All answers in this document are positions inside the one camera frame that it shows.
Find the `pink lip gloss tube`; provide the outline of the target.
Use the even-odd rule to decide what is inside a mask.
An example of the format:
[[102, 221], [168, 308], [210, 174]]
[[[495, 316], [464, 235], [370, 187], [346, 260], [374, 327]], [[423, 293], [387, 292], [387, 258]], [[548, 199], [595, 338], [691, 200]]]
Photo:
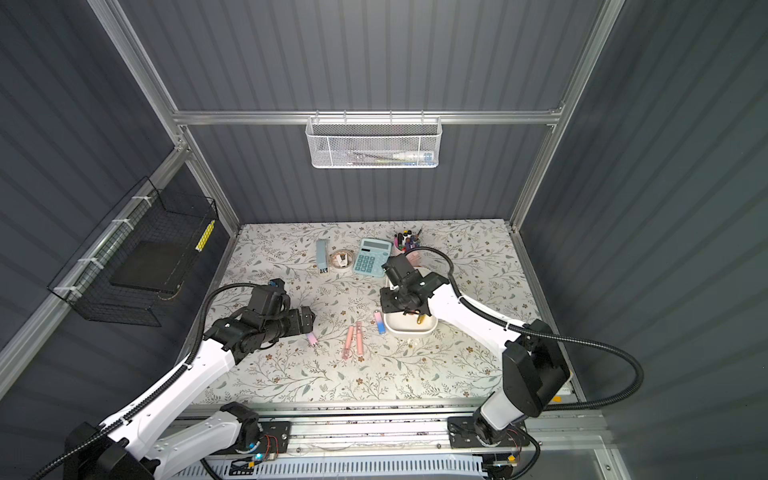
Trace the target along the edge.
[[348, 328], [346, 339], [345, 339], [345, 343], [344, 343], [344, 347], [343, 347], [343, 350], [342, 350], [342, 359], [343, 360], [346, 360], [346, 359], [350, 358], [352, 342], [353, 342], [353, 340], [355, 338], [355, 331], [356, 331], [356, 328], [354, 326], [350, 326]]
[[356, 354], [358, 357], [364, 355], [363, 325], [360, 321], [355, 324]]

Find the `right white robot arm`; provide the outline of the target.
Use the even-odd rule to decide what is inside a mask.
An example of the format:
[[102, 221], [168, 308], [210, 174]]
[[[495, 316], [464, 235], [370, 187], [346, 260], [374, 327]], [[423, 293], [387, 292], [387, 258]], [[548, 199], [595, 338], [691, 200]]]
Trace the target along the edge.
[[473, 414], [478, 439], [492, 445], [513, 424], [539, 416], [571, 377], [552, 330], [541, 320], [513, 320], [463, 295], [451, 276], [421, 273], [404, 255], [383, 264], [390, 283], [380, 290], [386, 314], [432, 316], [494, 353], [500, 386]]

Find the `white storage box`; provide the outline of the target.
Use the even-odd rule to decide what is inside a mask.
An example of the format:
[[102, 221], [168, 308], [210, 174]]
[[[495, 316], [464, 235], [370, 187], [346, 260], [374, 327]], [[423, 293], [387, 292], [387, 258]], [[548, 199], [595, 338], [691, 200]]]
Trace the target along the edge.
[[[428, 270], [419, 270], [424, 276], [426, 276], [428, 273], [430, 273]], [[391, 287], [391, 284], [389, 283], [387, 277], [386, 277], [386, 285], [384, 287]], [[391, 332], [396, 337], [400, 338], [420, 338], [430, 335], [437, 327], [438, 320], [436, 317], [430, 315], [427, 316], [424, 319], [424, 322], [421, 325], [417, 324], [417, 318], [418, 314], [407, 314], [407, 313], [383, 313], [384, 316], [384, 322], [386, 325], [386, 328], [389, 332]]]

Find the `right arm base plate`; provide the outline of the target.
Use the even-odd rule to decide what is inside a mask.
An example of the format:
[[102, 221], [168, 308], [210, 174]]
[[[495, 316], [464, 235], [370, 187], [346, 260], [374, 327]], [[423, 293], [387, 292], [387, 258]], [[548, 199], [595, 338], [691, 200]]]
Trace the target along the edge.
[[480, 417], [451, 416], [446, 420], [449, 443], [454, 449], [521, 448], [530, 445], [522, 430], [512, 425], [494, 430]]

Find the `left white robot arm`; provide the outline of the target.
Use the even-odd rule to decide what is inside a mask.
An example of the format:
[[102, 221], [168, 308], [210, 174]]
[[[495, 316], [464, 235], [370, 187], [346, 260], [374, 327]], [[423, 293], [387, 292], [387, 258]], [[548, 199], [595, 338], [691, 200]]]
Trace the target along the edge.
[[98, 425], [84, 423], [65, 442], [66, 479], [168, 479], [232, 450], [250, 463], [275, 459], [286, 440], [265, 430], [258, 413], [233, 401], [207, 419], [169, 435], [171, 423], [212, 383], [254, 352], [287, 337], [313, 335], [315, 314], [293, 307], [285, 284], [253, 284], [249, 303], [199, 327], [190, 352], [126, 407]]

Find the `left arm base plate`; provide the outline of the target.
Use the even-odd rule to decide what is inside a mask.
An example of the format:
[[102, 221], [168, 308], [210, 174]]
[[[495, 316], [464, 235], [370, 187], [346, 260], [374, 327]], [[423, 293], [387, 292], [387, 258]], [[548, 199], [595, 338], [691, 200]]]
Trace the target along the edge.
[[292, 424], [288, 421], [244, 423], [234, 449], [242, 454], [280, 455], [287, 452]]

